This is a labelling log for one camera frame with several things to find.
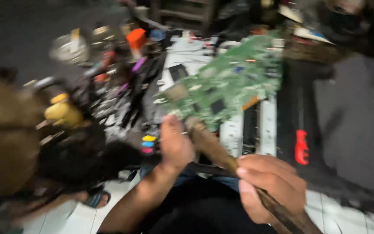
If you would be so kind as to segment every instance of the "sandal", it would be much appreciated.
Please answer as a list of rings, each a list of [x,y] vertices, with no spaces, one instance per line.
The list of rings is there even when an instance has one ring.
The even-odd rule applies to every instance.
[[[106,192],[105,190],[99,191],[99,192],[97,192],[96,194],[93,194],[93,195],[89,195],[88,198],[86,199],[86,201],[82,204],[86,205],[86,206],[89,206],[89,207],[92,207],[92,208],[97,208],[99,203],[101,203],[102,197],[104,195],[108,196],[108,200],[106,202],[106,204],[108,204],[109,201],[111,200],[111,194]]]

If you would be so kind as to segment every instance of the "yellow cap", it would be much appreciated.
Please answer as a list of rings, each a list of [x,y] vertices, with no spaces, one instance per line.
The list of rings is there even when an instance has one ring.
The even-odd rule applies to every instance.
[[[68,98],[69,98],[69,95],[67,93],[62,93],[62,94],[59,94],[59,95],[55,96],[54,98],[52,98],[50,103],[51,104],[56,104],[56,103],[59,103],[59,102],[63,102],[64,100],[66,100]]]
[[[143,141],[155,141],[155,137],[154,136],[149,136],[149,135],[146,135],[142,138]]]

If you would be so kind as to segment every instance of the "hand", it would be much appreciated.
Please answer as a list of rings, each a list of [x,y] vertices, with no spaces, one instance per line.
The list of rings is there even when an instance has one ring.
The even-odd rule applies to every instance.
[[[166,115],[161,124],[160,147],[163,164],[182,171],[194,160],[194,148],[190,139],[183,135],[183,127],[177,117]]]
[[[265,189],[291,213],[304,210],[307,183],[299,178],[295,168],[270,155],[246,155],[238,159],[236,173],[241,178],[239,191],[242,205],[255,223],[277,222],[262,205],[255,187]]]

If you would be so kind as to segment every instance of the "brown tool handle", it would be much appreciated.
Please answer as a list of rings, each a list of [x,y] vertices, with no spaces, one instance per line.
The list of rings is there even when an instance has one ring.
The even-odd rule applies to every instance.
[[[190,138],[196,148],[204,153],[214,164],[225,168],[233,174],[236,174],[238,167],[233,156],[222,146],[219,139],[212,135],[206,126],[198,118],[188,118],[185,121]],[[263,206],[279,221],[271,224],[280,234],[304,234],[304,225],[295,215],[279,204],[265,190],[256,188]]]

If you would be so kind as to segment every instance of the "orange box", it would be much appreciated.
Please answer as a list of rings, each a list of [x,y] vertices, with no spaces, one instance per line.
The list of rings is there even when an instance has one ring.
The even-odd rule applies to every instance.
[[[129,47],[133,50],[139,50],[146,42],[145,30],[142,28],[134,29],[126,36]]]

